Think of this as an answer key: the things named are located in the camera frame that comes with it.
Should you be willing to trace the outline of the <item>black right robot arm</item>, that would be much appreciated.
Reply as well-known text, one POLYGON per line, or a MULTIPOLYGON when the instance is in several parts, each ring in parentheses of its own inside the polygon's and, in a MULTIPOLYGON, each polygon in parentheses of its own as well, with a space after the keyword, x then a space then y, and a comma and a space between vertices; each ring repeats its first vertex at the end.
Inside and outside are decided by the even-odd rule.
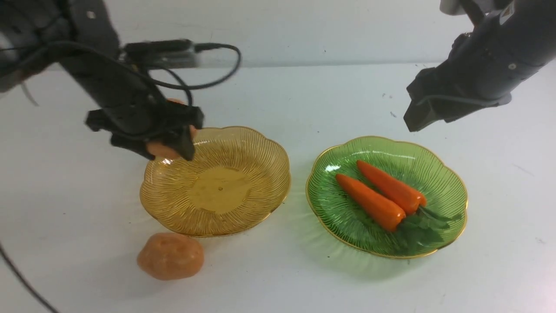
POLYGON ((439 61, 405 83, 411 132, 510 103, 555 59, 553 0, 181 0, 163 22, 253 65, 439 61))

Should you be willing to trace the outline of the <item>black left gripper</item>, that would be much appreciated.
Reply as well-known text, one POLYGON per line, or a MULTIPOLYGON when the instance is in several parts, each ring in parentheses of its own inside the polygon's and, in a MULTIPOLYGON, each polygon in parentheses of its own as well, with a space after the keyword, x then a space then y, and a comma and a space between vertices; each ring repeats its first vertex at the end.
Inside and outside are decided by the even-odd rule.
POLYGON ((85 124, 94 132, 112 133, 113 147, 132 151, 148 160, 154 160, 155 156, 148 151, 145 141, 163 139, 169 140, 170 159, 191 161, 195 156, 193 141, 204 121, 200 107, 166 99, 160 103, 92 110, 85 124))

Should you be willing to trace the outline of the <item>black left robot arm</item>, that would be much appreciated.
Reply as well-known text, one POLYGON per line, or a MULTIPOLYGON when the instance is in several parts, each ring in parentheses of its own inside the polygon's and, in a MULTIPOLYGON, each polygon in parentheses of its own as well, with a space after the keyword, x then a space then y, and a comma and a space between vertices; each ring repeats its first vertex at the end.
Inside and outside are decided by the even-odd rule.
POLYGON ((193 132, 204 115, 193 105, 167 99, 149 70, 165 69, 165 57, 188 59, 189 40, 135 42, 121 46, 103 0, 3 0, 1 2, 1 92, 59 64, 96 102, 85 123, 111 133, 114 147, 147 159, 192 160, 193 132))

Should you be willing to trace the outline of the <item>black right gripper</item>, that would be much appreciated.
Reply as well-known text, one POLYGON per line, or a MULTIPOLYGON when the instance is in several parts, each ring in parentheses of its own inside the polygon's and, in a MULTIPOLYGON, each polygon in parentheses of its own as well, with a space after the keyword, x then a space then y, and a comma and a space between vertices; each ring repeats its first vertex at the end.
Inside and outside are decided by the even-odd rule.
POLYGON ((497 35, 461 36, 439 66, 421 70, 407 87, 409 131, 450 123, 510 103, 512 91, 555 58, 555 38, 504 42, 497 35))

